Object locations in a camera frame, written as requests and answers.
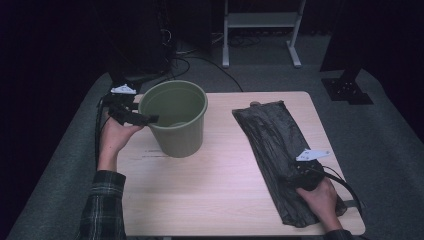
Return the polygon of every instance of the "light wood surface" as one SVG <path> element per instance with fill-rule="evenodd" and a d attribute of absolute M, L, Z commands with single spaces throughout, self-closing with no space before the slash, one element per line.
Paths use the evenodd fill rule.
<path fill-rule="evenodd" d="M 187 158 L 162 153 L 150 129 L 136 133 L 118 156 L 127 176 L 123 196 L 129 236 L 321 235 L 320 224 L 284 225 L 265 185 L 246 135 L 231 111 L 250 102 L 283 100 L 311 149 L 332 154 L 320 162 L 343 176 L 306 92 L 208 93 L 203 145 Z M 343 200 L 349 192 L 335 183 Z M 354 235 L 365 232 L 356 208 L 340 217 Z"/>

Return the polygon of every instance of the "black stand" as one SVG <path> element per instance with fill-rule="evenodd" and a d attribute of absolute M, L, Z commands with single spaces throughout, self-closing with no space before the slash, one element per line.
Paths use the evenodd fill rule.
<path fill-rule="evenodd" d="M 340 78 L 321 79 L 332 101 L 348 101 L 351 105 L 373 104 L 368 94 L 363 93 L 355 82 L 360 66 L 347 68 Z"/>

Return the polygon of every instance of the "hand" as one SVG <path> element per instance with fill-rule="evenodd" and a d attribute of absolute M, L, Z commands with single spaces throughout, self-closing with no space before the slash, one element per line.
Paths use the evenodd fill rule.
<path fill-rule="evenodd" d="M 311 211 L 319 218 L 326 232 L 343 229 L 336 216 L 337 192 L 330 179 L 325 177 L 313 191 L 303 188 L 296 192 L 308 203 Z"/>
<path fill-rule="evenodd" d="M 100 138 L 99 165 L 97 170 L 116 172 L 118 153 L 130 140 L 131 136 L 143 129 L 143 126 L 122 126 L 106 114 L 108 120 L 102 129 Z"/>

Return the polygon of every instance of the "folded black fabric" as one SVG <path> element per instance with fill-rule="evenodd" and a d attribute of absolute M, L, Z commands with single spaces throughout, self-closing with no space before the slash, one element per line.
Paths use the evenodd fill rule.
<path fill-rule="evenodd" d="M 309 148 L 283 101 L 233 110 L 233 116 L 249 139 L 270 195 L 284 224 L 306 227 L 318 222 L 305 201 L 282 179 L 298 174 L 295 163 Z M 338 198 L 336 212 L 346 211 Z"/>

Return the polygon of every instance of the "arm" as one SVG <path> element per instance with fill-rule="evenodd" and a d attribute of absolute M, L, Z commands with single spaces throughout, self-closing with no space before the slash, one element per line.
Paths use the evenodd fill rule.
<path fill-rule="evenodd" d="M 321 221 L 327 239 L 353 239 L 350 232 L 343 229 L 336 216 L 337 192 L 330 179 L 324 178 L 313 191 L 298 188 L 296 192 L 308 203 L 311 211 Z"/>
<path fill-rule="evenodd" d="M 90 195 L 84 207 L 78 239 L 126 239 L 122 215 L 125 176 L 116 172 L 119 151 L 139 126 L 121 126 L 113 118 L 105 123 L 100 155 Z"/>

